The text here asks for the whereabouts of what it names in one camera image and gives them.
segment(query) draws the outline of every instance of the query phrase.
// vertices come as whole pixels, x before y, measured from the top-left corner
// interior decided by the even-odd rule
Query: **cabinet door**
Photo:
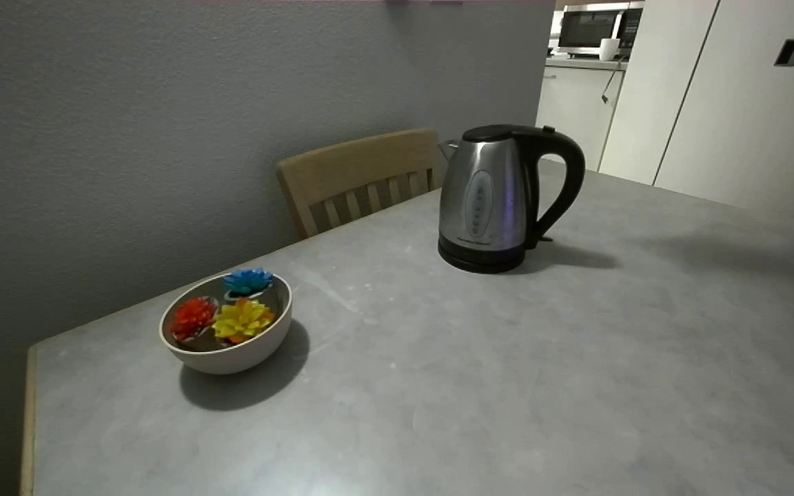
[[[718,0],[645,0],[601,173],[654,182],[715,8]]]
[[[599,172],[621,84],[624,71],[545,70],[534,124],[573,138],[587,169]]]

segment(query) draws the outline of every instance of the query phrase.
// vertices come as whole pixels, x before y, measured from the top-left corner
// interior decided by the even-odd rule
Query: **kettle lid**
[[[510,142],[516,136],[527,132],[555,132],[552,127],[534,129],[534,127],[516,127],[516,124],[487,124],[487,127],[475,127],[465,129],[461,138],[463,142]]]

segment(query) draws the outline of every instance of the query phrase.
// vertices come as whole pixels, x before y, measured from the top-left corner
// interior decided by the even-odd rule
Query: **gray wall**
[[[278,157],[533,124],[550,0],[0,4],[0,494],[24,347],[295,240]]]

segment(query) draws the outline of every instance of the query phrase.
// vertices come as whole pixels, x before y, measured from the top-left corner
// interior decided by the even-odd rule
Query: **white bowl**
[[[168,308],[165,314],[161,318],[161,325],[157,325],[157,337],[161,342],[188,366],[188,370],[195,370],[195,373],[204,373],[204,376],[235,376],[235,373],[243,373],[243,370],[250,370],[256,364],[263,364],[267,357],[274,357],[286,331],[289,331],[289,322],[292,322],[292,291],[285,280],[278,280],[274,274],[274,285],[271,291],[264,291],[260,296],[260,300],[264,300],[274,311],[277,311],[277,322],[271,322],[263,333],[256,333],[253,340],[249,342],[241,342],[241,344],[224,344],[220,350],[186,350],[179,347],[168,329],[175,325],[175,308],[181,303],[181,300],[191,300],[191,299],[215,299],[215,300],[224,300],[224,293],[227,293],[227,280],[208,280],[195,288],[191,288],[188,293],[181,293]]]

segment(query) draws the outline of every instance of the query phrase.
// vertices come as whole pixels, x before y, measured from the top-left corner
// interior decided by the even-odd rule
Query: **chair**
[[[431,129],[334,145],[278,162],[304,237],[435,191],[442,172],[445,154]]]

